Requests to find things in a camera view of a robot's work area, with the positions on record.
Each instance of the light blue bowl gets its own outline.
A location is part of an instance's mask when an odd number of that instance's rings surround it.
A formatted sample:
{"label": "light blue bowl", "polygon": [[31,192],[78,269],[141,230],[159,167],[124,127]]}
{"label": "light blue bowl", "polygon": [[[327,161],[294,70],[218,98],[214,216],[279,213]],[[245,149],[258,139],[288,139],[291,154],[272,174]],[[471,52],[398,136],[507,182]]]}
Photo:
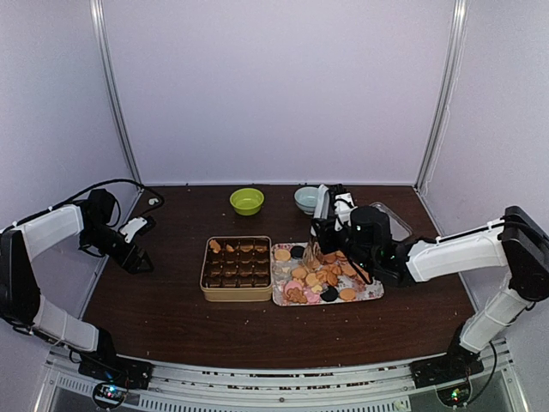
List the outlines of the light blue bowl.
{"label": "light blue bowl", "polygon": [[295,204],[306,215],[313,215],[317,206],[318,188],[315,186],[305,186],[296,190],[293,195]]}

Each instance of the clear plastic tray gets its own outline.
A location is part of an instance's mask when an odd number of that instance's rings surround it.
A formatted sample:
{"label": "clear plastic tray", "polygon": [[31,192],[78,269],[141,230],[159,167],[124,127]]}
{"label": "clear plastic tray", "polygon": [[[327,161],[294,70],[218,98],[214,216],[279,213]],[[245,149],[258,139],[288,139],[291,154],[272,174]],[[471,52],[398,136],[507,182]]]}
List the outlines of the clear plastic tray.
{"label": "clear plastic tray", "polygon": [[408,226],[408,224],[401,219],[399,215],[397,215],[395,212],[393,212],[391,209],[389,209],[387,206],[385,206],[381,202],[374,202],[370,206],[373,206],[374,208],[381,210],[382,212],[386,213],[389,216],[390,225],[391,225],[391,235],[393,236],[393,239],[402,242],[404,239],[409,238],[412,236],[412,228]]}

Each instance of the black cookie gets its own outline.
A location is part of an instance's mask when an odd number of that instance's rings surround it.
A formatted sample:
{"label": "black cookie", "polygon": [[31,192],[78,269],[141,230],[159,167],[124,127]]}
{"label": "black cookie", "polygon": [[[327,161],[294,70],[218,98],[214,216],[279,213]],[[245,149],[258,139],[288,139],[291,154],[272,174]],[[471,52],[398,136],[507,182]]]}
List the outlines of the black cookie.
{"label": "black cookie", "polygon": [[333,286],[328,286],[328,289],[326,289],[326,292],[322,293],[320,295],[320,297],[325,301],[325,302],[333,302],[334,300],[336,300],[339,296],[339,292],[337,291],[336,288],[334,288]]}
{"label": "black cookie", "polygon": [[294,246],[292,249],[290,249],[290,254],[294,259],[301,259],[303,257],[304,251],[305,248],[303,246]]}

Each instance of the pink cookie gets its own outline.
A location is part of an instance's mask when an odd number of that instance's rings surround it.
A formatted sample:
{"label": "pink cookie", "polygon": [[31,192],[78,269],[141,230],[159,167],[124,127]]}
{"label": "pink cookie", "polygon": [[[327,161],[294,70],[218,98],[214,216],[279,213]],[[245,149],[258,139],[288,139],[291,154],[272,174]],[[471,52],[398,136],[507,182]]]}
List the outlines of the pink cookie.
{"label": "pink cookie", "polygon": [[303,290],[303,286],[301,286],[301,283],[298,283],[296,281],[290,281],[284,287],[284,293],[287,294],[288,290],[295,289],[295,288],[297,288],[299,290]]}
{"label": "pink cookie", "polygon": [[320,301],[320,294],[315,294],[309,288],[306,288],[303,294],[305,295],[305,298],[307,298],[307,302],[309,303],[318,303]]}

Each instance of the small bowl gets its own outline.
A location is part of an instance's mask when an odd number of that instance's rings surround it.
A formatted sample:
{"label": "small bowl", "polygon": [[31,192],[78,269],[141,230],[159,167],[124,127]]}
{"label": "small bowl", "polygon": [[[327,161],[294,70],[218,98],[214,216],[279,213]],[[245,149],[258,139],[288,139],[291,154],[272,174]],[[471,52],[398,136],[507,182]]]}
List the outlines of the small bowl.
{"label": "small bowl", "polygon": [[256,214],[265,201],[265,196],[258,190],[246,187],[235,191],[231,195],[231,205],[234,211],[242,216],[252,216]]}
{"label": "small bowl", "polygon": [[305,186],[297,189],[293,195],[295,204],[306,215],[312,215],[315,213],[315,207],[317,206],[318,188],[315,186]]}

